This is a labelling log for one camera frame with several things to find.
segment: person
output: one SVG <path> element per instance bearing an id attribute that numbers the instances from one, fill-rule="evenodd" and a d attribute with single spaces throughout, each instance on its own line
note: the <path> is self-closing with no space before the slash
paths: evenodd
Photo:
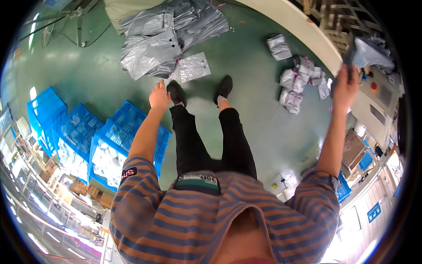
<path id="1" fill-rule="evenodd" d="M 110 233 L 128 263 L 313 263 L 338 223 L 335 195 L 347 109 L 357 95 L 357 71 L 338 76 L 327 137 L 314 169 L 283 203 L 257 180 L 238 112 L 227 97 L 227 76 L 214 98 L 220 110 L 223 154 L 208 155 L 195 117 L 176 82 L 153 88 L 151 110 L 133 140 L 111 208 Z M 158 184 L 153 156 L 158 126 L 170 102 L 176 135 L 177 178 L 167 191 Z"/>

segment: label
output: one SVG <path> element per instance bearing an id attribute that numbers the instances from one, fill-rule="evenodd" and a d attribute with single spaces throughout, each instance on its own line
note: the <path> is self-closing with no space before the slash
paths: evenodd
<path id="1" fill-rule="evenodd" d="M 177 177 L 173 185 L 174 190 L 198 191 L 218 196 L 221 194 L 218 179 L 207 174 L 184 174 Z"/>
<path id="2" fill-rule="evenodd" d="M 120 179 L 120 185 L 122 185 L 122 183 L 124 182 L 124 180 L 126 180 L 129 176 L 133 176 L 136 175 L 138 173 L 138 170 L 136 169 L 136 167 L 127 169 L 127 170 L 123 170 L 122 171 L 122 178 Z"/>

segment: white sock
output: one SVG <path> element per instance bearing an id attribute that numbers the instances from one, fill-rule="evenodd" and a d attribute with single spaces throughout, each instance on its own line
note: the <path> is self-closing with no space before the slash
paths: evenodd
<path id="1" fill-rule="evenodd" d="M 174 106 L 183 106 L 184 107 L 184 103 L 182 101 L 175 103 Z"/>
<path id="2" fill-rule="evenodd" d="M 222 96 L 222 95 L 219 95 L 219 96 L 217 96 L 217 105 L 219 105 L 220 104 L 220 101 L 221 100 L 226 100 L 227 102 L 228 102 L 228 100 L 227 100 L 227 98 L 225 98 L 224 96 Z"/>

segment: black pants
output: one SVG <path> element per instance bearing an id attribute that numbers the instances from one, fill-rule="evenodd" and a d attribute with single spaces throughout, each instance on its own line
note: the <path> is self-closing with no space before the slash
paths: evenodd
<path id="1" fill-rule="evenodd" d="M 210 170 L 236 171 L 257 178 L 254 158 L 243 133 L 239 113 L 228 108 L 220 113 L 223 130 L 222 160 L 211 159 L 196 131 L 195 116 L 182 106 L 170 108 L 176 134 L 177 174 Z"/>

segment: hand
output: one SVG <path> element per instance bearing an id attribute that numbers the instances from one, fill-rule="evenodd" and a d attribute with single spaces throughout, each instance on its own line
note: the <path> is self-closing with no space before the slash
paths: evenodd
<path id="1" fill-rule="evenodd" d="M 164 80 L 161 80 L 155 85 L 149 95 L 149 104 L 151 105 L 151 109 L 158 109 L 164 112 L 168 108 L 170 102 L 170 92 L 165 92 Z"/>
<path id="2" fill-rule="evenodd" d="M 337 76 L 337 86 L 334 88 L 333 110 L 346 113 L 347 109 L 356 99 L 357 92 L 359 91 L 359 74 L 354 65 L 352 65 L 352 68 L 352 77 L 349 81 L 347 65 L 343 64 L 343 67 L 341 67 L 340 73 Z"/>

